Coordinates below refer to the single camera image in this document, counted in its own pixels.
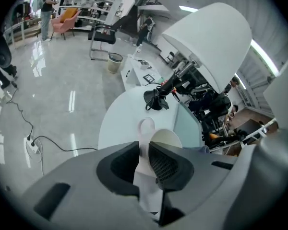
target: pink armchair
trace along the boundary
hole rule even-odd
[[[75,26],[75,22],[77,20],[78,15],[80,14],[80,11],[78,11],[72,18],[70,19],[66,19],[64,21],[64,23],[61,23],[61,17],[63,16],[63,14],[61,16],[59,16],[58,18],[52,19],[51,20],[51,24],[53,27],[53,33],[51,35],[51,39],[54,33],[61,33],[63,34],[64,40],[65,39],[65,32],[68,31],[69,29],[72,29]]]

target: trash bin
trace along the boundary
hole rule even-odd
[[[122,61],[123,56],[116,53],[110,53],[108,57],[108,71],[111,73],[116,73],[120,68]]]

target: black office chair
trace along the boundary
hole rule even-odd
[[[172,51],[170,51],[169,55],[166,57],[166,59],[168,59],[168,61],[166,61],[167,64],[174,63],[174,58],[175,58],[175,54]]]
[[[116,42],[115,33],[130,18],[131,18],[131,16],[126,15],[126,16],[120,18],[118,21],[116,21],[113,25],[97,24],[94,27],[94,29],[92,28],[92,30],[88,34],[88,40],[92,40],[91,45],[90,45],[90,52],[89,52],[89,56],[90,56],[91,60],[101,60],[101,61],[107,61],[108,60],[108,59],[94,58],[93,57],[92,51],[108,52],[106,50],[93,49],[92,48],[93,42],[94,41],[99,41],[99,42],[105,42],[105,43],[108,43],[108,44],[115,44],[115,42]],[[100,32],[97,31],[98,29],[106,29],[110,33],[109,34],[108,33],[107,34],[100,33]]]

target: person in black shirt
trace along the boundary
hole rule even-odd
[[[239,78],[237,78],[236,76],[234,76],[234,77],[230,80],[229,84],[228,84],[228,85],[225,87],[225,89],[223,90],[223,93],[224,93],[224,94],[227,94],[227,93],[231,90],[231,88],[235,88],[235,87],[237,87],[239,84],[240,84]]]
[[[42,29],[42,40],[43,41],[50,41],[48,38],[48,29],[49,29],[49,22],[50,17],[52,14],[52,6],[57,4],[53,0],[43,0],[44,4],[41,9],[40,17],[42,19],[41,29]]]
[[[148,15],[146,21],[144,22],[143,25],[140,26],[140,31],[139,31],[139,38],[138,41],[136,43],[137,46],[139,46],[144,38],[147,36],[148,34],[148,26],[153,22],[153,17],[151,14]]]

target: metal railing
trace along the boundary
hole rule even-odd
[[[145,5],[162,5],[162,3],[159,2],[158,0],[143,0],[140,6],[145,6]]]
[[[264,126],[262,126],[261,128],[259,128],[258,130],[254,131],[253,133],[249,134],[246,138],[244,138],[242,141],[234,141],[232,143],[229,143],[229,144],[226,144],[224,146],[221,146],[221,147],[217,147],[217,148],[214,148],[214,149],[211,149],[210,152],[213,152],[213,151],[218,151],[220,149],[224,149],[224,148],[228,148],[230,149],[231,146],[233,145],[236,145],[236,144],[239,144],[241,145],[241,148],[245,147],[246,145],[243,143],[244,141],[246,141],[247,139],[249,138],[254,138],[255,140],[258,140],[255,135],[259,134],[261,135],[263,138],[266,137],[267,135],[263,132],[263,129],[269,127],[270,125],[272,125],[274,122],[276,122],[276,118],[273,118],[272,120],[270,120],[268,123],[266,123]]]

